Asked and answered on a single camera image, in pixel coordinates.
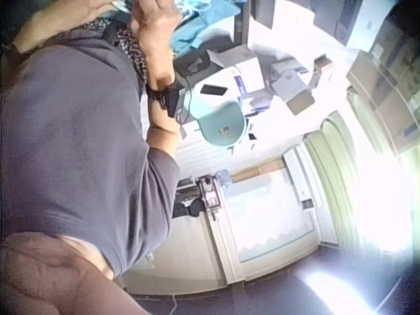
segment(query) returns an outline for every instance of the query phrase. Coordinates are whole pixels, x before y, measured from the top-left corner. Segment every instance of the floor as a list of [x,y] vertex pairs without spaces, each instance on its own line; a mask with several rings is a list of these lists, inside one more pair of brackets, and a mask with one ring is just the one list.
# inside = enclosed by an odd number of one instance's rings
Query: floor
[[[353,287],[366,302],[370,310],[375,310],[399,280],[401,270],[387,264],[372,264],[368,260],[352,261],[342,257],[338,249],[321,247],[301,261],[273,274],[247,283],[237,283],[227,289],[196,295],[175,296],[177,314],[333,314],[330,308],[305,283],[305,274],[313,271],[325,272],[337,277]],[[408,277],[402,285],[415,289],[410,277],[418,274],[418,269],[409,269]],[[399,287],[381,310],[410,309]],[[168,315],[174,308],[174,297],[145,297],[135,299],[153,315]],[[382,312],[382,314],[408,314],[404,312]]]

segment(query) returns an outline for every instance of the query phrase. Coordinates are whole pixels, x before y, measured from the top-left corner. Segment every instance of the hand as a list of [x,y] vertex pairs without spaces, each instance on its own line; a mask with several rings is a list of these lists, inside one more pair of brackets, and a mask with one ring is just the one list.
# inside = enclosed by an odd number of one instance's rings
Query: hand
[[167,54],[181,21],[174,0],[134,0],[131,29],[146,57]]
[[112,0],[56,0],[25,23],[13,43],[26,53],[58,33],[66,32],[113,10]]

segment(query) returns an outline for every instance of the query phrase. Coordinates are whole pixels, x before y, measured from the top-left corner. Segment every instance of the blue cloth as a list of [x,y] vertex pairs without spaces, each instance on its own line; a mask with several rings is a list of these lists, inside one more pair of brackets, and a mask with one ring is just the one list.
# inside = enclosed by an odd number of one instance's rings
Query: blue cloth
[[190,46],[198,47],[201,43],[198,35],[210,25],[230,16],[239,14],[241,10],[227,0],[212,0],[211,8],[200,12],[199,16],[181,26],[172,35],[171,47],[176,54],[183,54]]

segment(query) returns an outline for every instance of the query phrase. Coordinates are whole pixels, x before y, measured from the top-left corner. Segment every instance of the person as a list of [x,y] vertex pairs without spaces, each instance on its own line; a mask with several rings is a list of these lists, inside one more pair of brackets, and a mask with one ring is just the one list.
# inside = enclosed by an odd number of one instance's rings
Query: person
[[1,308],[4,314],[145,314],[112,280],[167,236],[179,125],[149,98],[175,81],[173,0],[57,0],[5,54]]

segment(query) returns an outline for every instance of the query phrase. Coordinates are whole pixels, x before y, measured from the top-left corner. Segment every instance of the light blue chair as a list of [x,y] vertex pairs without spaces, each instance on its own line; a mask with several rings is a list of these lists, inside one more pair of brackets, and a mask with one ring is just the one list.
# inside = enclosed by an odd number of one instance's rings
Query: light blue chair
[[197,120],[204,139],[213,146],[229,148],[246,134],[247,123],[238,101],[231,100],[211,108],[196,97],[190,105],[190,115]]

